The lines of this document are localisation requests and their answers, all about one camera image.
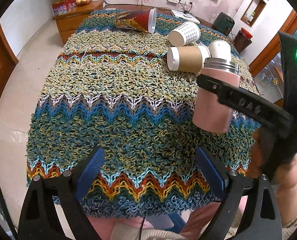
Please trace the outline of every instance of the red box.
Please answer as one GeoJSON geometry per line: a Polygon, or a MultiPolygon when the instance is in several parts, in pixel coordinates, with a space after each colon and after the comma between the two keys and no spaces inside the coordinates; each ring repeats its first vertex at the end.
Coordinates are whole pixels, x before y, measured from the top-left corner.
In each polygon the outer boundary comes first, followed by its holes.
{"type": "Polygon", "coordinates": [[[59,16],[71,11],[75,7],[73,0],[59,0],[52,4],[54,16],[59,16]]]}

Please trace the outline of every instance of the gray checkered paper cup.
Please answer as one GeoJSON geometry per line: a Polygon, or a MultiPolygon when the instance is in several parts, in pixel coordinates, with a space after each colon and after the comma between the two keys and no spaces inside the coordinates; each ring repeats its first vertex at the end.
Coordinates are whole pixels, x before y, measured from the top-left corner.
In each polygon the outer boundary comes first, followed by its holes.
{"type": "Polygon", "coordinates": [[[193,22],[185,22],[170,31],[168,39],[175,47],[182,47],[194,41],[198,41],[201,37],[200,28],[193,22]]]}

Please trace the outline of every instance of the knitted blanket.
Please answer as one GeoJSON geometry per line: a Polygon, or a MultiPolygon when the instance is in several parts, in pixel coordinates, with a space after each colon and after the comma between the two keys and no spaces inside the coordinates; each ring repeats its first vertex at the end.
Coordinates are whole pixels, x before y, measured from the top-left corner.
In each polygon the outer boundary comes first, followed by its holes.
{"type": "MultiPolygon", "coordinates": [[[[27,143],[28,182],[34,175],[59,176],[98,145],[104,164],[82,200],[87,215],[151,216],[181,212],[214,200],[194,163],[206,146],[227,167],[245,173],[258,123],[234,112],[226,134],[192,123],[196,74],[171,72],[167,34],[183,19],[158,14],[156,32],[117,29],[119,10],[95,11],[65,44],[45,80],[27,143]]],[[[209,45],[225,39],[199,25],[209,45]]],[[[256,92],[245,65],[241,87],[256,92]]]]}

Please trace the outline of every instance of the tile floor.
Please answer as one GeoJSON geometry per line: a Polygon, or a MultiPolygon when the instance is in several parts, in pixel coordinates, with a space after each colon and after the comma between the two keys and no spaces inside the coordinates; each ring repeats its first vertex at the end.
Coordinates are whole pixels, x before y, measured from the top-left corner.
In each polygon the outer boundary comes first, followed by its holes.
{"type": "MultiPolygon", "coordinates": [[[[0,185],[17,226],[26,187],[26,143],[45,78],[62,51],[56,23],[48,21],[25,45],[0,100],[0,185]]],[[[66,235],[73,238],[60,206],[66,235]]]]}

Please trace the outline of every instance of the stainless steel thermos lid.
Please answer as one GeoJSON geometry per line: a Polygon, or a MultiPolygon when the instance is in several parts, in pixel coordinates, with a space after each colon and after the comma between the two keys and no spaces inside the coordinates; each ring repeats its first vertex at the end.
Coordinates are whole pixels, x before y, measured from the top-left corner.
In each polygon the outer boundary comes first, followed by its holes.
{"type": "Polygon", "coordinates": [[[204,67],[224,70],[234,74],[238,74],[238,64],[226,59],[208,57],[205,59],[204,67]]]}

